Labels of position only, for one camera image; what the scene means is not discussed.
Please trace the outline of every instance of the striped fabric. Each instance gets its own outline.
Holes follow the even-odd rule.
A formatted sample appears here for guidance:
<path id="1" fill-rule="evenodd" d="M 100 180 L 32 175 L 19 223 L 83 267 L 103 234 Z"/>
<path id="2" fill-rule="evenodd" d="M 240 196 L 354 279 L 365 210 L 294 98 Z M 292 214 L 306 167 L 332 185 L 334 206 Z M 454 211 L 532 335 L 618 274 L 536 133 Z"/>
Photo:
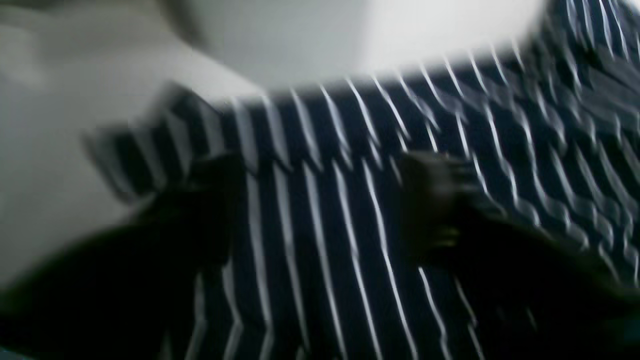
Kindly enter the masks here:
<path id="1" fill-rule="evenodd" d="M 466 158 L 511 216 L 637 286 L 638 31 L 623 2 L 551 1 L 530 46 L 493 61 L 212 106 L 179 90 L 90 149 L 130 202 L 194 159 L 244 156 L 246 226 L 223 273 L 196 282 L 187 359 L 482 359 L 464 284 L 404 260 L 397 156 Z"/>

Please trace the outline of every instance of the white surface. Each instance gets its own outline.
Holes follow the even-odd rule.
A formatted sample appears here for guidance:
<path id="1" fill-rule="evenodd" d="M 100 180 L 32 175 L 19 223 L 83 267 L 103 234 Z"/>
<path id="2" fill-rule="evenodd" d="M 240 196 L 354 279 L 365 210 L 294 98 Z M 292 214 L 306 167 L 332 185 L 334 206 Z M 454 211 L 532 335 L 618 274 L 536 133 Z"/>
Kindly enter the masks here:
<path id="1" fill-rule="evenodd" d="M 213 100 L 254 94 L 255 83 L 316 82 L 419 59 L 442 63 L 442 53 L 521 37 L 542 6 L 540 0 L 190 1 L 198 4 L 212 57 L 228 67 L 178 41 L 146 0 L 0 16 L 0 286 L 125 214 L 79 136 L 142 115 L 165 81 Z"/>

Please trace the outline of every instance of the striped garment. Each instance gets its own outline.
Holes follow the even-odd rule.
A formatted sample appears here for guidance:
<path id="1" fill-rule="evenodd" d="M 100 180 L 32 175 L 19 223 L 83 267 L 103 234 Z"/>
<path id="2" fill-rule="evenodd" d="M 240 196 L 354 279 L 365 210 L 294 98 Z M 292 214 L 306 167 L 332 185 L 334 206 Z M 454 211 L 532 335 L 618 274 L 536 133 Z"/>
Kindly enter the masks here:
<path id="1" fill-rule="evenodd" d="M 637 286 L 638 31 L 624 2 L 551 1 L 530 44 L 493 61 L 213 105 L 179 90 L 89 144 L 129 202 L 194 159 L 244 157 L 246 226 L 224 271 L 196 281 L 186 359 L 482 359 L 464 284 L 405 261 L 397 157 L 467 159 L 512 217 L 597 249 Z"/>

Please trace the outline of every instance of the striped cloth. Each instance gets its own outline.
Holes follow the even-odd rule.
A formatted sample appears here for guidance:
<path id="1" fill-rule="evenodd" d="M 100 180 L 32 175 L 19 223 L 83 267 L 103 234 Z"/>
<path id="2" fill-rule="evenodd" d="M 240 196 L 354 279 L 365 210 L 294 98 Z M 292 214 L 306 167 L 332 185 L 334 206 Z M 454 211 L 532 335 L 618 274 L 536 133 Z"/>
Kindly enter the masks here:
<path id="1" fill-rule="evenodd" d="M 244 156 L 246 226 L 222 274 L 197 279 L 186 358 L 484 358 L 464 284 L 405 261 L 407 150 L 467 159 L 511 216 L 598 249 L 637 286 L 640 17 L 621 1 L 558 0 L 540 25 L 484 63 L 213 105 L 178 90 L 148 122 L 91 136 L 129 202 L 194 159 Z"/>

